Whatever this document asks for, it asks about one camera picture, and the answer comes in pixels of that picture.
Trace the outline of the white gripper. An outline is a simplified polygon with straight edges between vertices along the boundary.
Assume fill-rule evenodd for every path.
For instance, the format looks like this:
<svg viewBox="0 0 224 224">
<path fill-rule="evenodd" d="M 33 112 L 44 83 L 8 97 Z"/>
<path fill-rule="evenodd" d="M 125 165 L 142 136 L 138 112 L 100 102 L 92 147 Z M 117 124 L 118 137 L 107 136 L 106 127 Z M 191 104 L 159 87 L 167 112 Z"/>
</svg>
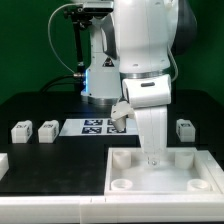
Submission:
<svg viewBox="0 0 224 224">
<path fill-rule="evenodd" d="M 167 105 L 171 103 L 171 79 L 162 75 L 124 79 L 123 94 L 134 111 L 141 149 L 149 166 L 159 166 L 159 154 L 167 145 Z"/>
</svg>

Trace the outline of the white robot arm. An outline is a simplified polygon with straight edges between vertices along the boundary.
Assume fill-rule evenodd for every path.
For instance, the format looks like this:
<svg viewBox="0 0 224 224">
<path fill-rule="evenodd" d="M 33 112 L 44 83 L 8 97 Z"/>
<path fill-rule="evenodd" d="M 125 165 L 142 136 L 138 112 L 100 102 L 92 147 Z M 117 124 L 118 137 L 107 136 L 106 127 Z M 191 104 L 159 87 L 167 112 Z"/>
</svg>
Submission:
<svg viewBox="0 0 224 224">
<path fill-rule="evenodd" d="M 167 105 L 177 71 L 173 50 L 182 52 L 196 35 L 187 0 L 85 0 L 90 18 L 90 67 L 82 97 L 112 105 L 115 128 L 135 119 L 148 164 L 157 166 L 167 145 Z"/>
</svg>

